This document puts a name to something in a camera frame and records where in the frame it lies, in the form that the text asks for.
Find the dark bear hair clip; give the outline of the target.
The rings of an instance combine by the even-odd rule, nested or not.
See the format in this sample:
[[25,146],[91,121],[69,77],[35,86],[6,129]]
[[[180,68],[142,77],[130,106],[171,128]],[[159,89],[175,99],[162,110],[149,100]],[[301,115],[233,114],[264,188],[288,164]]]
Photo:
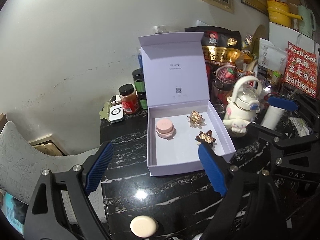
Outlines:
[[216,142],[216,139],[212,136],[212,130],[209,130],[206,133],[204,133],[203,131],[200,131],[199,134],[195,137],[195,140],[199,143],[206,142],[211,147],[213,147],[214,143]]

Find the clear bear hair clip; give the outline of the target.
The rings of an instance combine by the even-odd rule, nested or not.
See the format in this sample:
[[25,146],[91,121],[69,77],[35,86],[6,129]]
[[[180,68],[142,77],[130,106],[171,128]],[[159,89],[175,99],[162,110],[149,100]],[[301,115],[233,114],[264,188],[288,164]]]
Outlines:
[[191,113],[187,116],[187,120],[192,128],[202,128],[202,126],[205,125],[205,119],[196,110],[191,111]]

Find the pink round lidded jar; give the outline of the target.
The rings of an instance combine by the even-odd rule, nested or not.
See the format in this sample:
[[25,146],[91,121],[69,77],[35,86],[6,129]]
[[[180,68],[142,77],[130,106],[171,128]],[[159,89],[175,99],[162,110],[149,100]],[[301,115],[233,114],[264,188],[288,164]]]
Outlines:
[[172,138],[175,133],[174,124],[170,119],[159,119],[156,122],[156,133],[160,138]]

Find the white paper roll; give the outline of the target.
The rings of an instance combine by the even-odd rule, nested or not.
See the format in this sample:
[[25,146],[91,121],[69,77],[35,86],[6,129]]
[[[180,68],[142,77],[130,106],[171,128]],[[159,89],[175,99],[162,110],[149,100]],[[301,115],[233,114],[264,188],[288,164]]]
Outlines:
[[285,109],[269,105],[260,125],[274,130],[285,111]]

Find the red barbecue sign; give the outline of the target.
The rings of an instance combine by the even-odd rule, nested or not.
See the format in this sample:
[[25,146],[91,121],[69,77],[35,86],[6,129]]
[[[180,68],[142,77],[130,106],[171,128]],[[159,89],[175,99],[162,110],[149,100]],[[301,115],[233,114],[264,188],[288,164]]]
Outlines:
[[317,57],[290,41],[287,44],[287,63],[283,83],[298,88],[315,98],[317,92]]

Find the white cinnamoroll water bottle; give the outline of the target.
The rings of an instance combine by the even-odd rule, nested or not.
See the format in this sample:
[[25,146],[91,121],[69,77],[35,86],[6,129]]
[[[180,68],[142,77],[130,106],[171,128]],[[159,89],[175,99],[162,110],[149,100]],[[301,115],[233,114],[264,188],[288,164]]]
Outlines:
[[223,124],[233,137],[243,137],[247,126],[254,122],[260,112],[259,96],[262,84],[254,76],[243,76],[236,81],[231,96],[227,97],[228,105]]

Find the white paper tea bag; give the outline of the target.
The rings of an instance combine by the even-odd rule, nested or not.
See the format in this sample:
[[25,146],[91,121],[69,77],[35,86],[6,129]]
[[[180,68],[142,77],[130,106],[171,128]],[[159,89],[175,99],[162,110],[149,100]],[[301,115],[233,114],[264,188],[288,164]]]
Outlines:
[[259,39],[258,64],[264,68],[284,74],[287,63],[287,52],[263,38]]

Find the open lavender gift box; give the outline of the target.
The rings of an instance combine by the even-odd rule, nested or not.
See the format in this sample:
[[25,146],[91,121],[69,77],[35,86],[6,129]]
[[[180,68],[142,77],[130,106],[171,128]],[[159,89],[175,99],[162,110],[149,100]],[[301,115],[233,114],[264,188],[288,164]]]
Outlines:
[[[203,33],[181,32],[139,38],[148,103],[147,166],[154,177],[202,170],[195,137],[212,130],[214,152],[230,161],[235,147],[220,116],[209,100],[206,64],[201,46]],[[187,116],[198,111],[202,128],[192,128]],[[172,138],[156,133],[156,122],[170,119]]]

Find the white card tin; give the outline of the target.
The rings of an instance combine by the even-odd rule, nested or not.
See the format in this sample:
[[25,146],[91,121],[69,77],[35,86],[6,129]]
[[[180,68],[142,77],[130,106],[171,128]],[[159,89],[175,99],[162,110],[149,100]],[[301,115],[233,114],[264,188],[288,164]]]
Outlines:
[[108,120],[110,123],[120,122],[124,119],[124,111],[122,104],[110,107]]

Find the grey leaf pattern cushion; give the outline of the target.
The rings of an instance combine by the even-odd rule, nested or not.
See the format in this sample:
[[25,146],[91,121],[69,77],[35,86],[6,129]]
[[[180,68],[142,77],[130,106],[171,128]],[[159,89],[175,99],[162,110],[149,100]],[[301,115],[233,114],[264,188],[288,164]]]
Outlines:
[[51,156],[31,146],[12,121],[1,131],[1,189],[24,204],[29,204],[37,181],[45,169],[53,173],[69,171],[82,165],[97,148],[77,155]]

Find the red spice jar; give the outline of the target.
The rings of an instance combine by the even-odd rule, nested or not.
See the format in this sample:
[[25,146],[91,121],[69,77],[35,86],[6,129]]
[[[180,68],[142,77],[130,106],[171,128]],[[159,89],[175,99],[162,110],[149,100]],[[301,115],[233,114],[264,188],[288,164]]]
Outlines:
[[134,114],[139,110],[139,100],[136,90],[132,84],[125,84],[119,87],[119,96],[123,111],[126,114]]

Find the light green kettle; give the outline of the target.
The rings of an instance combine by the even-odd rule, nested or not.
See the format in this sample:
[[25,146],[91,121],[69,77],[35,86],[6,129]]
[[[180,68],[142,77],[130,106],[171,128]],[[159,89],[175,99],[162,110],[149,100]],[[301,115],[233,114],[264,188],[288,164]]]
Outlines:
[[316,20],[313,11],[299,5],[298,14],[302,17],[302,20],[299,22],[299,32],[309,38],[313,38],[313,32],[316,30]]

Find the black oatmeal bag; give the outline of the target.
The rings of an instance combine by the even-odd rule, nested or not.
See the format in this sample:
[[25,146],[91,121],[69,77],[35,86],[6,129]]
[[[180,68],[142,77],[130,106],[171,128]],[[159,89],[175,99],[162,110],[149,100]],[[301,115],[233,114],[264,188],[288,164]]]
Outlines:
[[213,64],[234,64],[241,54],[241,34],[222,27],[202,25],[188,27],[185,32],[203,33],[201,46],[204,59]]

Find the yellow pot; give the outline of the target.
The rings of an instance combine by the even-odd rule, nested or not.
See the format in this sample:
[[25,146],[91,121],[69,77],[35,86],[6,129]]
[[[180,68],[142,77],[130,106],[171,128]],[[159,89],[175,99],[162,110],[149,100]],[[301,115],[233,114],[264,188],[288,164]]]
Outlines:
[[285,27],[291,27],[291,20],[302,21],[300,15],[290,13],[289,6],[286,2],[278,0],[267,0],[267,10],[269,21]]

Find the green jar black lid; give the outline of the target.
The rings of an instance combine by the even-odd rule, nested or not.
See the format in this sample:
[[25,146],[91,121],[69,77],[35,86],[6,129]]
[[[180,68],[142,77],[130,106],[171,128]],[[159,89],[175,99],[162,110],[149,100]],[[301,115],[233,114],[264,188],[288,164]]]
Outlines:
[[140,106],[142,109],[148,109],[143,70],[141,68],[134,70],[132,77]]

